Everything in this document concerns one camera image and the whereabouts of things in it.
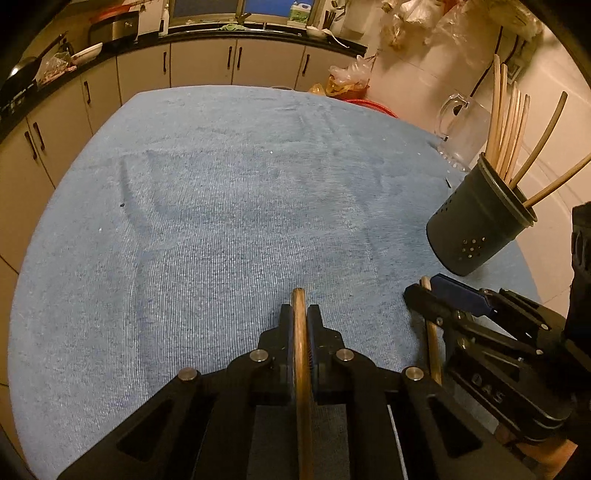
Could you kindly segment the person's right hand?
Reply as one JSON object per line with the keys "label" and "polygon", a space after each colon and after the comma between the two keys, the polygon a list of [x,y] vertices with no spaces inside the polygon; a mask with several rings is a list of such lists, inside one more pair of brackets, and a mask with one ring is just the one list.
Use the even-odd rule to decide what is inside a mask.
{"label": "person's right hand", "polygon": [[496,427],[494,437],[502,445],[514,445],[521,454],[535,460],[538,479],[555,479],[578,448],[574,442],[561,436],[534,445],[518,442],[517,437],[502,424]]}

